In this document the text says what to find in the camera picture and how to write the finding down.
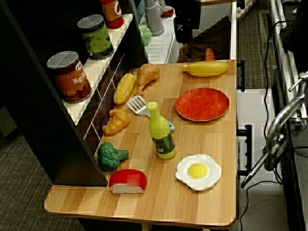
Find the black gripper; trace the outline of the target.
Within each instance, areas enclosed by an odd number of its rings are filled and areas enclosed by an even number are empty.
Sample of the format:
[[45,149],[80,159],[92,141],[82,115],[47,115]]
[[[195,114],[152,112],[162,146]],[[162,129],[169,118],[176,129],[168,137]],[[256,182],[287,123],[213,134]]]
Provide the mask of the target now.
[[175,0],[173,8],[176,16],[174,19],[174,32],[178,43],[190,43],[193,38],[193,24],[200,24],[200,0]]

